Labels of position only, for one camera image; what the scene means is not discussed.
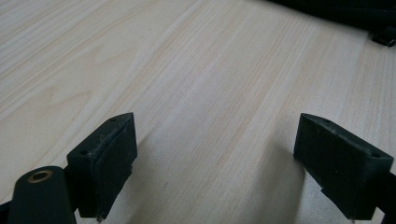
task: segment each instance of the light wooden table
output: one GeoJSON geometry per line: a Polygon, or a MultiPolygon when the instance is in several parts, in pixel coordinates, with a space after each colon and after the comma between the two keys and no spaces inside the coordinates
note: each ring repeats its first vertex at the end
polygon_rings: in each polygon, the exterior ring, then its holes
{"type": "Polygon", "coordinates": [[[395,64],[366,31],[266,1],[1,1],[0,201],[133,111],[104,223],[351,223],[293,160],[298,120],[396,156],[395,64]]]}

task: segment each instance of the black object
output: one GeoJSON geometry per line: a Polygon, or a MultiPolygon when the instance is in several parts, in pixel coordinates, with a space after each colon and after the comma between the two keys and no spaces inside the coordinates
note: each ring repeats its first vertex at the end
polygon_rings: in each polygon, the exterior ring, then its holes
{"type": "Polygon", "coordinates": [[[396,0],[272,0],[302,12],[375,32],[374,42],[396,45],[396,0]]]}
{"type": "Polygon", "coordinates": [[[68,166],[42,167],[23,175],[13,199],[0,205],[0,223],[76,223],[107,217],[137,156],[134,114],[107,120],[67,155],[68,166]]]}
{"type": "Polygon", "coordinates": [[[337,124],[302,114],[294,158],[349,219],[370,220],[376,207],[396,223],[393,158],[337,124]]]}

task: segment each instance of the tabletop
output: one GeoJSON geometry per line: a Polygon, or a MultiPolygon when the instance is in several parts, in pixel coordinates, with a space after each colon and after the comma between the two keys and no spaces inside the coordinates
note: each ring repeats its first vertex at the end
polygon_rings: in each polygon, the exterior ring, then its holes
{"type": "Polygon", "coordinates": [[[299,117],[396,156],[395,64],[367,31],[268,1],[1,1],[0,202],[134,112],[103,223],[352,223],[293,159],[299,117]]]}

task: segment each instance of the wood grain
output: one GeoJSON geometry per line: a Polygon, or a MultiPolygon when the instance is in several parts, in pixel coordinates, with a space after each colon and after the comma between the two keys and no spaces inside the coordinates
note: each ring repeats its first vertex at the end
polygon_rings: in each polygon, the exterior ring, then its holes
{"type": "Polygon", "coordinates": [[[266,1],[1,1],[0,202],[133,111],[104,223],[351,223],[293,160],[298,118],[396,156],[395,64],[366,31],[266,1]]]}

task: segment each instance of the screw hole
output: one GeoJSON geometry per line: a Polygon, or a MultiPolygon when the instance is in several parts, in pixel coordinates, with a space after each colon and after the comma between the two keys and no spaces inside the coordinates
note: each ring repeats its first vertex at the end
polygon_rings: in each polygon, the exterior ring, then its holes
{"type": "Polygon", "coordinates": [[[372,153],[372,157],[374,157],[374,158],[380,158],[381,156],[380,156],[378,153],[373,152],[373,153],[372,153]]]}
{"type": "Polygon", "coordinates": [[[50,178],[51,175],[52,175],[52,171],[51,170],[39,171],[39,172],[29,176],[27,181],[29,183],[35,184],[35,183],[38,183],[38,182],[41,182],[43,180],[46,180],[46,179],[50,178]]]}

